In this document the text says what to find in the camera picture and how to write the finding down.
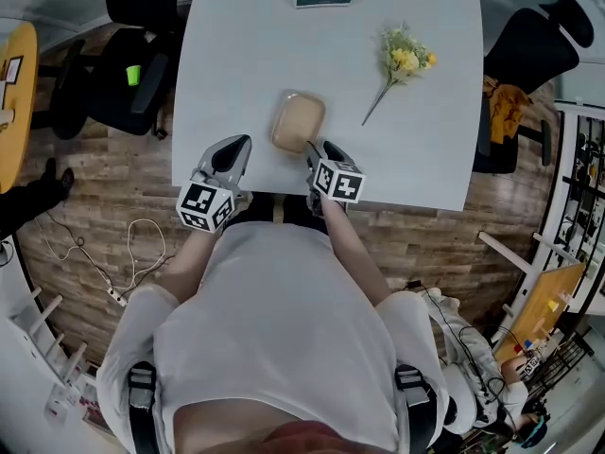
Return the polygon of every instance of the backpack strap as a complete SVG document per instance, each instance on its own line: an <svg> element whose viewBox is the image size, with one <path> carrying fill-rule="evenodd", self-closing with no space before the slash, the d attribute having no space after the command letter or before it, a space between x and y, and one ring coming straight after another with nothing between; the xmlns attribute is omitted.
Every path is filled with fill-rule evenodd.
<svg viewBox="0 0 605 454"><path fill-rule="evenodd" d="M148 361L139 361L129 371L130 430L136 454L160 454L151 410L155 380L155 367Z"/></svg>
<svg viewBox="0 0 605 454"><path fill-rule="evenodd" d="M437 395L418 369L405 364L395 369L395 385L406 394L409 452L426 452L437 425Z"/></svg>

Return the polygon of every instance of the black pants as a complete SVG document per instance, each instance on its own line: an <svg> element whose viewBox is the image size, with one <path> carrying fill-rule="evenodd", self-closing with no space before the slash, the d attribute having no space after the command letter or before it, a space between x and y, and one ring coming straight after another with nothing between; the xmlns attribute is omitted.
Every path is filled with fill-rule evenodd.
<svg viewBox="0 0 605 454"><path fill-rule="evenodd" d="M255 192L248 209L243 210L236 217L227 222L225 229L243 222L272 222L273 197L269 193ZM293 223L308 229L315 229L326 235L328 230L323 218L315 217L306 206L306 197L301 195L288 195L284 200L284 223Z"/></svg>
<svg viewBox="0 0 605 454"><path fill-rule="evenodd" d="M55 207L65 196L61 182L44 175L26 186L0 194L0 240L17 232L39 214Z"/></svg>

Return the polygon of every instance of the strap buckle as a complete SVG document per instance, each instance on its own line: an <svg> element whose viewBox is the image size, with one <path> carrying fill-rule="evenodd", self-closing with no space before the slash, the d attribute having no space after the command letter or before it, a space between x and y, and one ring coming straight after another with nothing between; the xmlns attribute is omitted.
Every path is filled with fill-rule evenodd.
<svg viewBox="0 0 605 454"><path fill-rule="evenodd" d="M129 404L136 409L149 411L155 394L155 368L141 361L129 371Z"/></svg>
<svg viewBox="0 0 605 454"><path fill-rule="evenodd" d="M430 389L430 385L426 383L423 374L417 368L405 364L399 365L395 369L395 385L398 391L406 394L408 407L430 401L427 394L427 389Z"/></svg>

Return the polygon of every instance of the flower bouquet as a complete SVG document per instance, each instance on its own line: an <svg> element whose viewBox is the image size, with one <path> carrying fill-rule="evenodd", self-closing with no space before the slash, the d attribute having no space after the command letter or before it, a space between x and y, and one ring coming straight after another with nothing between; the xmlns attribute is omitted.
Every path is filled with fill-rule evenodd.
<svg viewBox="0 0 605 454"><path fill-rule="evenodd" d="M387 83L373 102L361 126L366 124L393 84L406 84L409 78L419 76L422 71L430 69L437 63L437 56L428 52L426 45L420 44L409 35L405 24L385 29L381 37L380 61L387 71Z"/></svg>

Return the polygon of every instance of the beige tray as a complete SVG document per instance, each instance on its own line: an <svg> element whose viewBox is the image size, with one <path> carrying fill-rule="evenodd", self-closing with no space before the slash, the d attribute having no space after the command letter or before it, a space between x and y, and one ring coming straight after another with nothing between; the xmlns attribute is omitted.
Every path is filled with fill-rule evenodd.
<svg viewBox="0 0 605 454"><path fill-rule="evenodd" d="M303 153L307 141L315 143L324 116L325 105L316 97L288 93L273 125L273 145L289 153Z"/></svg>

